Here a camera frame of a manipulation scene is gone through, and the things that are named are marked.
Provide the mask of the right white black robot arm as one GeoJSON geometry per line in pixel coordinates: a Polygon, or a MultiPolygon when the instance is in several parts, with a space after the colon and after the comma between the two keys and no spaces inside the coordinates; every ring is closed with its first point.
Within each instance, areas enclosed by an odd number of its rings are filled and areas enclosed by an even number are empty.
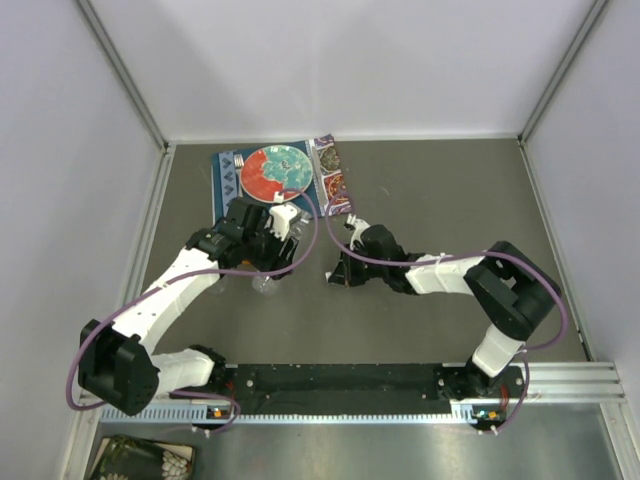
{"type": "Polygon", "coordinates": [[[351,215],[351,233],[342,245],[331,284],[356,287],[379,279],[411,296],[454,294],[474,298],[490,325],[466,364],[445,368],[439,379],[443,397],[482,398],[501,390],[504,374],[562,297],[559,285],[507,241],[470,256],[408,253],[380,224],[351,215]]]}

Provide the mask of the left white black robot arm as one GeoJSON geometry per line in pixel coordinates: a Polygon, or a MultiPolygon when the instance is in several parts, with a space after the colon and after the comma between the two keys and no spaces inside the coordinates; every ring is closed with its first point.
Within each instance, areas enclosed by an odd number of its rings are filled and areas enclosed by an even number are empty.
{"type": "Polygon", "coordinates": [[[289,274],[311,216],[291,202],[262,206],[235,198],[212,227],[196,231],[165,272],[111,319],[90,321],[71,376],[120,412],[140,413],[158,395],[196,388],[216,396],[226,387],[225,359],[203,346],[159,354],[156,347],[203,292],[250,265],[250,275],[278,281],[289,274]]]}

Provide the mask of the clear bottle orange base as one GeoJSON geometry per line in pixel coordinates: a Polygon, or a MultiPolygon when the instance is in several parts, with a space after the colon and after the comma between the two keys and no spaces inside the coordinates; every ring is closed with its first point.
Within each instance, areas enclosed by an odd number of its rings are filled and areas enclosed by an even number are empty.
{"type": "MultiPolygon", "coordinates": [[[[284,269],[292,265],[299,243],[307,233],[308,225],[309,220],[303,219],[294,227],[292,233],[284,242],[273,240],[267,244],[265,253],[267,259],[260,263],[257,270],[260,272],[269,272],[284,269]]],[[[289,275],[289,272],[274,276],[256,276],[252,279],[252,288],[263,296],[273,296],[279,290],[280,281],[287,275],[289,275]]]]}

